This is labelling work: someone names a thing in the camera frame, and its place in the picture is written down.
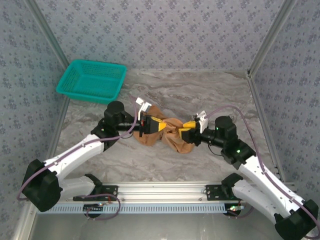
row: marble floor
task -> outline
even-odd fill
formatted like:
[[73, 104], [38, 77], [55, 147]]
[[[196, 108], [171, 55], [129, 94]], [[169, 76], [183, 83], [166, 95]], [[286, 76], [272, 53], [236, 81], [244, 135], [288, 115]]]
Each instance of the marble floor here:
[[[274, 171], [268, 146], [245, 78], [245, 74], [226, 72], [151, 72], [129, 71], [118, 96], [125, 110], [134, 114], [128, 94], [141, 97], [157, 105], [168, 117], [187, 122], [196, 112], [207, 113], [224, 105], [235, 105], [245, 115], [263, 157], [265, 165]], [[81, 141], [103, 118], [106, 105], [71, 100], [63, 123], [56, 154]], [[225, 109], [209, 120], [230, 116], [237, 125], [240, 139], [252, 148], [248, 131], [240, 115]], [[75, 169], [68, 178], [92, 173], [106, 182], [160, 182], [160, 181], [221, 181], [235, 172], [222, 157], [209, 152], [206, 144], [195, 147], [191, 153], [179, 154], [162, 142], [143, 146], [135, 138], [120, 139], [106, 152], [95, 156]]]

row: teal plastic basket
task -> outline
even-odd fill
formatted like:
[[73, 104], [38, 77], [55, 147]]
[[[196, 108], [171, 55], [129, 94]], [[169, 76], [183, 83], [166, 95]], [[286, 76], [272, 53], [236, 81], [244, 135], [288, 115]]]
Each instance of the teal plastic basket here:
[[56, 91], [71, 99], [108, 104], [117, 98], [126, 72], [124, 65], [74, 60], [64, 72]]

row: wall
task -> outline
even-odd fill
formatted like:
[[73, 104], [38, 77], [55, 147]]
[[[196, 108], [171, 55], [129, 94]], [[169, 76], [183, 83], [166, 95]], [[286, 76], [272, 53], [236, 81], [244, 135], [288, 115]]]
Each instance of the wall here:
[[283, 0], [36, 0], [69, 61], [246, 70]]
[[45, 159], [52, 138], [64, 71], [22, 0], [1, 0], [0, 9], [0, 239], [9, 240], [27, 166]]
[[320, 206], [320, 2], [299, 0], [255, 75], [288, 181]]

